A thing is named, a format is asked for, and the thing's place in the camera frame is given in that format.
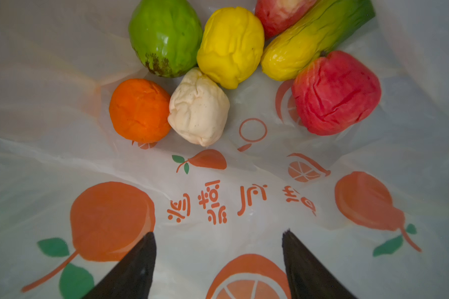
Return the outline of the printed translucent plastic bag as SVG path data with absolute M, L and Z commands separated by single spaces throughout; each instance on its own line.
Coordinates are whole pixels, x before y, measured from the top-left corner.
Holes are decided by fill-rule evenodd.
M 260 62 L 215 82 L 230 108 L 209 147 L 113 127 L 119 84 L 171 97 L 186 75 L 141 63 L 140 2 L 0 1 L 0 299 L 83 299 L 148 232 L 148 299 L 292 299 L 287 230 L 357 299 L 449 299 L 449 1 L 370 1 L 333 50 L 379 78 L 363 121 L 310 133 L 295 78 Z

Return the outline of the yellow green mango fruit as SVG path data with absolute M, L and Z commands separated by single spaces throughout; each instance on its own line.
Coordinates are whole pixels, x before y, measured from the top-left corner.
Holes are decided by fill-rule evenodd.
M 265 48 L 262 71 L 276 81 L 296 78 L 322 52 L 332 52 L 373 17 L 368 0 L 317 1 Z

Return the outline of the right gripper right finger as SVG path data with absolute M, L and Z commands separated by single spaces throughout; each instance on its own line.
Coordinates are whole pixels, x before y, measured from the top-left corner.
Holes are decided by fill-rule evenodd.
M 293 299 L 356 299 L 290 230 L 282 248 Z

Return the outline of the red apple fruit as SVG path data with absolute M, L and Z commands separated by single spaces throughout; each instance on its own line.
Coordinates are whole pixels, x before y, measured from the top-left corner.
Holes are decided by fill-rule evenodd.
M 333 51 L 309 64 L 291 87 L 297 113 L 310 133 L 338 134 L 363 121 L 378 106 L 379 78 L 343 51 Z

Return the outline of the orange tangerine fruit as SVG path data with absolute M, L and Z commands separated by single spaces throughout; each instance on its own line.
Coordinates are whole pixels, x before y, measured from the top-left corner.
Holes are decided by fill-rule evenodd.
M 139 143 L 155 143 L 171 130 L 168 123 L 170 95 L 144 78 L 128 79 L 114 90 L 109 113 L 115 131 Z

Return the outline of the yellow lemon fruit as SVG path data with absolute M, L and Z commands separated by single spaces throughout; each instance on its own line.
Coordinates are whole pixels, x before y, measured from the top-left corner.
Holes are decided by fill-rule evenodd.
M 243 7 L 224 7 L 205 25 L 197 62 L 203 73 L 232 90 L 254 73 L 263 50 L 261 21 Z

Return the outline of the red peach fruit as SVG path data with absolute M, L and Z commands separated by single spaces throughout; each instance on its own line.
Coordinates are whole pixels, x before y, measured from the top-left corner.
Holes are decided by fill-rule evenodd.
M 255 16 L 264 28 L 268 40 L 297 23 L 316 3 L 316 0 L 258 0 Z

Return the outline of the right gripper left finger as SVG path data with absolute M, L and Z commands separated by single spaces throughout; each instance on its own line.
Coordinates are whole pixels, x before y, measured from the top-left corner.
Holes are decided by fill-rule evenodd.
M 148 232 L 84 299 L 147 299 L 156 256 L 155 236 Z

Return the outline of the cream white fruit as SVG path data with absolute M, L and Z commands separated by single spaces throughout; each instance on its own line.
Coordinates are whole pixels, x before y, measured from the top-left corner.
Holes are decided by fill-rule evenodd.
M 171 96 L 168 123 L 188 142 L 209 147 L 222 136 L 229 108 L 223 90 L 195 67 L 186 73 Z

